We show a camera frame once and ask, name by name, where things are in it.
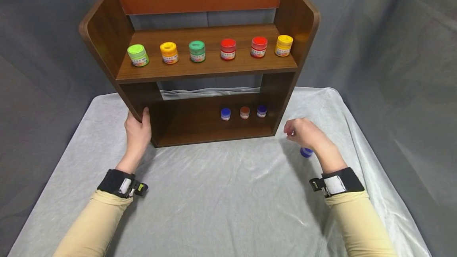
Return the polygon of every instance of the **red lid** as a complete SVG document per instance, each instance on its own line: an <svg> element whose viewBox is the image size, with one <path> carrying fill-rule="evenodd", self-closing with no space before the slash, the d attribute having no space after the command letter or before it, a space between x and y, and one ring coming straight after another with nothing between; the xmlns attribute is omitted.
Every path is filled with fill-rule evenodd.
<svg viewBox="0 0 457 257"><path fill-rule="evenodd" d="M243 114L248 115L249 112L251 112L251 110L250 110L249 107L247 107L247 106L243 106L243 107L241 107L241 109L240 109L240 113L243 113Z"/></svg>
<svg viewBox="0 0 457 257"><path fill-rule="evenodd" d="M221 41L222 47L231 48L231 47L235 47L235 45L236 45L236 42L234 39L223 39Z"/></svg>
<svg viewBox="0 0 457 257"><path fill-rule="evenodd" d="M268 43L268 40L265 37L254 37L252 39L252 43L256 45L266 45Z"/></svg>

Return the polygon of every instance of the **left hand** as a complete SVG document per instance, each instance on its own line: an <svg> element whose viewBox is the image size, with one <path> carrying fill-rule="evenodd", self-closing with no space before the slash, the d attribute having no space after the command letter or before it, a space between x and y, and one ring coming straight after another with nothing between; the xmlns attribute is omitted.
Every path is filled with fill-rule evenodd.
<svg viewBox="0 0 457 257"><path fill-rule="evenodd" d="M147 146L151 142L149 109L147 107L144 108L142 122L138 122L133 114L129 112L124 126L127 133L127 150L116 169L125 173L134 173Z"/></svg>

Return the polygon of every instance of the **blue lid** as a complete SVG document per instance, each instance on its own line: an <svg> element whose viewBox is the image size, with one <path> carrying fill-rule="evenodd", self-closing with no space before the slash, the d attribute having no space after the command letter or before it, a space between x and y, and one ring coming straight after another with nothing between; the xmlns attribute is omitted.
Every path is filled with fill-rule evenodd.
<svg viewBox="0 0 457 257"><path fill-rule="evenodd" d="M228 108L223 108L221 110L221 115L222 116L230 116L230 110Z"/></svg>
<svg viewBox="0 0 457 257"><path fill-rule="evenodd" d="M267 112L267 107L264 105L260 105L257 107L258 112Z"/></svg>
<svg viewBox="0 0 457 257"><path fill-rule="evenodd" d="M309 158L312 156L313 150L308 148L300 148L300 154L305 158Z"/></svg>

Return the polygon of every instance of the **blue paint jar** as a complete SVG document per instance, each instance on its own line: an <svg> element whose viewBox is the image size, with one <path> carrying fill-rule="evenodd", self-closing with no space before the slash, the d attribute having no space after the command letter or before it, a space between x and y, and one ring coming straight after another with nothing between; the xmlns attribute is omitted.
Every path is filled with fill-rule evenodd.
<svg viewBox="0 0 457 257"><path fill-rule="evenodd" d="M230 114L231 114L231 112L228 108L223 108L221 110L221 119L223 121L228 121L230 119Z"/></svg>
<svg viewBox="0 0 457 257"><path fill-rule="evenodd" d="M260 105L257 107L257 116L260 118L264 118L267 115L267 107L264 105Z"/></svg>
<svg viewBox="0 0 457 257"><path fill-rule="evenodd" d="M300 154L305 158L309 158L313 154L313 150L308 148L300 148Z"/></svg>

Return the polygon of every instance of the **gray backdrop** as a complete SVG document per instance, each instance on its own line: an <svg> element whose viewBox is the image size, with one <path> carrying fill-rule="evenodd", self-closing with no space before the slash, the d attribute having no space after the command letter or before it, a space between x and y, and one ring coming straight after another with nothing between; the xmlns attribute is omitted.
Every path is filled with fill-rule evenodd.
<svg viewBox="0 0 457 257"><path fill-rule="evenodd" d="M431 253L457 229L457 0L312 0L321 25L298 82L345 99ZM113 92L78 34L95 0L0 0L0 256L94 96ZM135 16L136 28L271 22L271 10ZM163 82L258 86L260 77Z"/></svg>

